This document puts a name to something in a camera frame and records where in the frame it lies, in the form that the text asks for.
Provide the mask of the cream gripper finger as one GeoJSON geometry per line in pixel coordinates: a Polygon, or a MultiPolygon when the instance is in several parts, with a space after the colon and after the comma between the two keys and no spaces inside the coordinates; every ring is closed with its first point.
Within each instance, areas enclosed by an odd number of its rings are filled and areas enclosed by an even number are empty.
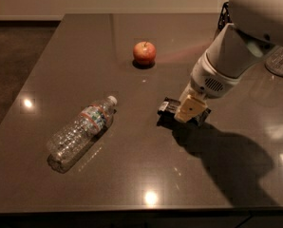
{"type": "Polygon", "coordinates": [[[175,114],[175,119],[181,123],[187,123],[192,118],[201,114],[207,109],[207,104],[195,97],[187,97],[183,100],[175,114]]]}

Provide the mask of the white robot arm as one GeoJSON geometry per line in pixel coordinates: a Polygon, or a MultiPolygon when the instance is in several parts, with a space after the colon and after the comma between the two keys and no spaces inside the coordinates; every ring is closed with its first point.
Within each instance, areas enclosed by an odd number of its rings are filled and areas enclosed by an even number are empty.
{"type": "Polygon", "coordinates": [[[283,0],[229,0],[228,10],[231,21],[198,59],[179,97],[179,122],[201,115],[208,99],[223,97],[249,67],[283,47],[283,0]]]}

